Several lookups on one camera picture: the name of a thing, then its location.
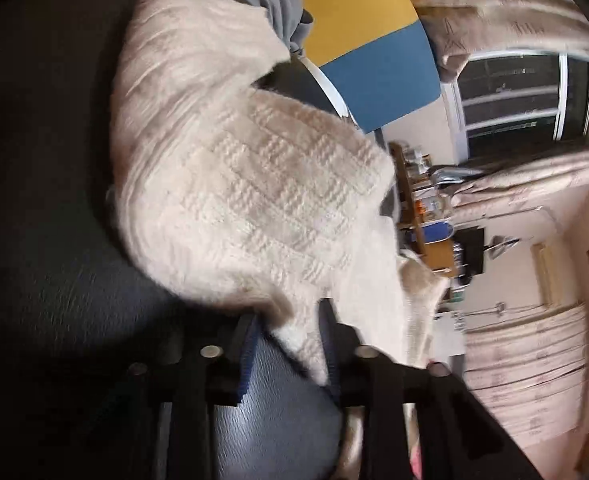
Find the beige curtain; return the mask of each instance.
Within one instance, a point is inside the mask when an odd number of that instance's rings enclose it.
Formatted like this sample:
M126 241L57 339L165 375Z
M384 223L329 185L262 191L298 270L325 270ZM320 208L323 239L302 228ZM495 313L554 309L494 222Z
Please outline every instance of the beige curtain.
M589 60L589 23L572 0L412 0L441 81L474 52L527 48Z
M589 150L542 158L460 186L452 195L453 222L584 184L589 184Z
M466 333L468 388L528 447L576 427L585 382L584 304Z

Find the black leather surface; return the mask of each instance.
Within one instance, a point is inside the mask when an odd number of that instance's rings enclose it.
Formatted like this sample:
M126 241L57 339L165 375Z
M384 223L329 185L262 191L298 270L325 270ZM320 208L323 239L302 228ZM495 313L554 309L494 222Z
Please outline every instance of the black leather surface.
M121 476L127 450L75 454L68 448L71 429L127 364L151 359L156 325L181 313L180 322L198 331L208 317L133 269L108 225L109 96L133 3L0 5L3 479ZM335 457L340 416L321 389L295 378L281 354L264 351L265 378L257 376L253 386L263 400L249 402L236 420L220 419L222 431L227 420L231 434L239 434L226 441L222 464L237 456L254 478L270 478L305 457L305 478L314 478ZM271 382L276 377L278 384ZM257 436L246 434L250 428ZM251 445L244 440L253 438ZM266 445L274 453L263 452L262 439L271 439ZM230 478L238 477L235 471Z
M262 89L278 92L312 105L332 115L337 111L307 68L292 56L289 63L281 63L257 82Z

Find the window frame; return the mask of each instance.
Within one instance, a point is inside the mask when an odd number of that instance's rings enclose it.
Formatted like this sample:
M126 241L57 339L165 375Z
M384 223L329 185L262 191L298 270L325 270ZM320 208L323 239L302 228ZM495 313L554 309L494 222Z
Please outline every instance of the window frame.
M488 52L478 52L469 56L469 61L478 61L482 59L495 59L498 57L513 57L513 56L559 56L559 102L556 108L556 118L554 124L553 140L559 141L563 135L563 128L565 126L565 112L567 105L567 55L556 54L554 52L546 52L543 50L495 50ZM450 135L452 136L452 143L454 146L456 163L460 164L469 160L469 146L468 146L468 129L465 123L465 115L463 112L463 101L461 99L461 92L457 81L451 83L441 83L441 95L446 104L446 115L448 123L450 124ZM553 115L549 110L535 110L533 112L526 112L518 114L517 116L510 116L513 120L527 120L529 118L535 119L539 117L549 117ZM589 86L587 107L585 111L585 119L583 120L583 137L589 139ZM480 128L485 124L475 123L475 128Z

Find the white wall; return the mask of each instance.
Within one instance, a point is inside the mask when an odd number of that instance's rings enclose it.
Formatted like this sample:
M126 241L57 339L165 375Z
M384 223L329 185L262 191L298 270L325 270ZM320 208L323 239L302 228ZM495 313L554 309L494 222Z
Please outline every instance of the white wall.
M563 231L562 237L556 234L552 222L547 221L540 212L484 222L488 234L491 236L493 232L502 231L501 234L518 236L529 233L533 238L531 243L547 237L555 251L557 273L564 287L564 301L573 298L585 301L589 313L589 186L566 189L544 199L538 199L536 203L527 203L522 208L536 205L548 205L552 209ZM529 301L535 300L538 291L534 285L535 281L529 275L532 269L529 258L531 256L527 250L517 247L489 262L487 276L474 278L466 291L466 302L463 304L471 311L488 308L496 301L507 301L510 307L511 302L515 305L517 302L529 304ZM507 280L502 277L503 275L514 276L513 282L517 285L511 289L506 287ZM475 286L478 286L479 290L474 291ZM468 319L473 319L473 323L478 325L491 322L491 317L488 316L474 316ZM589 432L589 345L587 384L583 393L583 412L580 420L579 426L573 431L524 449L546 480L576 477L573 469Z
M553 251L562 302L572 304L578 301L580 289L573 255L562 235L570 226L588 193L589 186L570 188L519 206L522 210L539 205L547 206L554 220L543 211L535 211L474 222L474 225L485 228L486 245L494 235L518 237L523 241L496 260L485 258L485 272L475 276L465 290L465 300L461 304L464 312L492 308L499 301L507 303L508 309L541 304L541 288L532 255L532 245L540 242L548 244ZM516 210L514 207L504 208L492 211L491 214ZM469 328L474 328L524 315L526 313L508 312L500 319L495 314L471 316L467 318L467 324Z
M411 147L430 154L433 164L456 164L445 103L439 97L433 103L386 124L383 137L390 141L405 141Z
M482 310L494 306L497 301L505 301L508 308L537 304L541 300L539 283L536 279L531 245L546 241L554 253L557 278L561 284L562 301L571 304L584 300L577 257L573 246L564 234L573 232L577 225L579 213L589 213L589 186L570 188L544 198L538 198L522 204L519 209L538 205L549 207L557 221L556 224L542 211L520 213L500 219L483 221L478 224L486 228L485 243L494 234L531 238L514 249L504 253L493 261L486 260L486 273L475 276L466 289L463 303L467 312ZM493 212L499 214L510 208ZM581 226L579 238L581 246L589 243L589 226ZM469 327L482 326L497 322L495 315L471 316L466 318ZM536 466L546 480L565 480L571 470L569 466L571 449L577 438L578 430L561 434L524 449L524 453Z

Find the wooden desk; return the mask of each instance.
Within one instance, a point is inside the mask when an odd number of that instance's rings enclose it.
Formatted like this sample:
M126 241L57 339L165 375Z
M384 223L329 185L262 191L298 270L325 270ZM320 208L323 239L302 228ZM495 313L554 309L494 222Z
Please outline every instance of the wooden desk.
M405 168L405 158L403 149L394 142L389 144L389 151L394 158L397 167L397 186L403 192L408 202L408 218L402 218L403 224L412 225L412 229L417 235L415 252L421 256L423 262L432 270L448 269L441 273L442 276L452 278L457 275L456 263L454 261L454 250L452 240L444 240L432 244L425 243L423 228L420 223L420 215L417 211L417 205L412 199L410 180Z

